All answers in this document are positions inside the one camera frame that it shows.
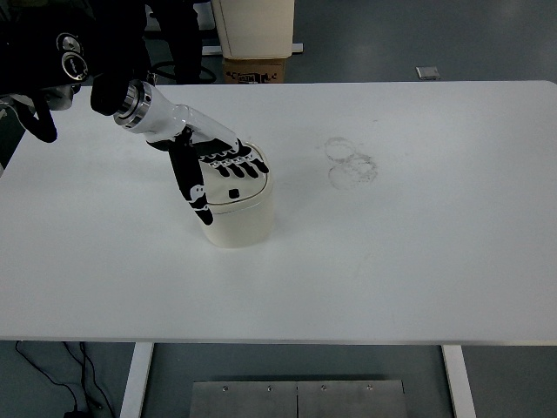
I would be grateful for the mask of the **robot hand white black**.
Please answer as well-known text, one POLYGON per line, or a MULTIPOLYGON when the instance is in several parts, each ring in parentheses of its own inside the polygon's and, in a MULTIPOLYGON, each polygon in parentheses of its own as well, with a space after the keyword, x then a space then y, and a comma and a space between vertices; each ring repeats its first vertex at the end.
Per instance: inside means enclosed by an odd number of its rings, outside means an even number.
POLYGON ((128 87, 129 109, 114 119, 167 153, 178 189, 202 226, 258 206, 271 190, 263 153, 236 132, 185 104, 173 104, 155 86, 128 87))

